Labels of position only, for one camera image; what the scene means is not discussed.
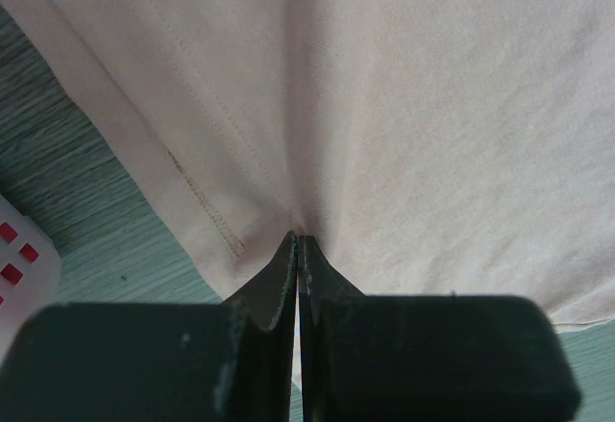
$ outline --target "red hole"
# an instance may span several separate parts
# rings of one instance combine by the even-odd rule
[[[23,257],[29,263],[37,261],[38,259],[37,250],[28,243],[24,244],[24,246],[19,251],[19,254],[21,254],[21,257]]]
[[[12,285],[16,285],[21,280],[23,273],[9,263],[0,271],[0,275]]]
[[[12,228],[11,225],[9,225],[7,222],[4,222],[2,225],[0,225],[0,237],[8,243],[12,243],[17,237],[17,232]]]

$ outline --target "white plastic basket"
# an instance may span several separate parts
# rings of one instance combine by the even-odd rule
[[[0,195],[0,360],[26,319],[53,301],[61,268],[51,240]]]

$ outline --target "pink fabric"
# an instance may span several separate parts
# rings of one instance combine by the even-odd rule
[[[367,293],[615,311],[615,0],[0,0],[228,296],[284,233]]]

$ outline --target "white plastic object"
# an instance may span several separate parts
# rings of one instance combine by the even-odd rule
[[[0,360],[28,317],[53,301],[61,269],[51,240],[0,195]]]

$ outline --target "green wooden surface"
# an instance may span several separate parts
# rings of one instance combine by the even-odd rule
[[[1,9],[0,193],[56,244],[59,301],[220,300]],[[615,322],[562,341],[585,394],[578,420],[615,420]]]

